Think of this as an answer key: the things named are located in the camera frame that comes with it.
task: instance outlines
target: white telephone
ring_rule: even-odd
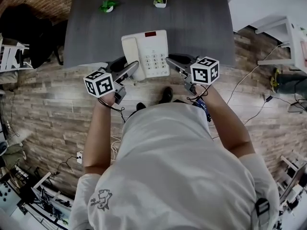
[[[123,36],[121,42],[127,63],[140,63],[132,75],[135,80],[169,76],[170,70],[165,60],[168,57],[166,30]]]

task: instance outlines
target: electrical outlet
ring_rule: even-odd
[[[82,164],[82,159],[83,159],[83,152],[82,151],[77,152],[77,162]]]

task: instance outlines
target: person's left hand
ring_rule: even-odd
[[[115,103],[115,92],[111,92],[109,94],[106,94],[102,97],[100,97],[102,101],[107,103],[109,106],[113,106]]]

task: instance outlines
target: person's arm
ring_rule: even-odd
[[[107,94],[101,99],[110,106],[115,102],[114,93]],[[85,174],[102,175],[110,166],[110,131],[111,109],[97,100],[83,151]]]
[[[197,94],[203,91],[201,86],[196,87]],[[208,95],[202,98],[208,107],[223,146],[238,158],[255,153],[247,129],[216,89],[211,86],[208,89]]]

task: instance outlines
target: white t-shirt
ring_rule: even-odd
[[[71,230],[247,230],[257,194],[278,217],[276,184],[261,156],[215,145],[205,112],[183,103],[138,111],[116,162],[79,179]]]

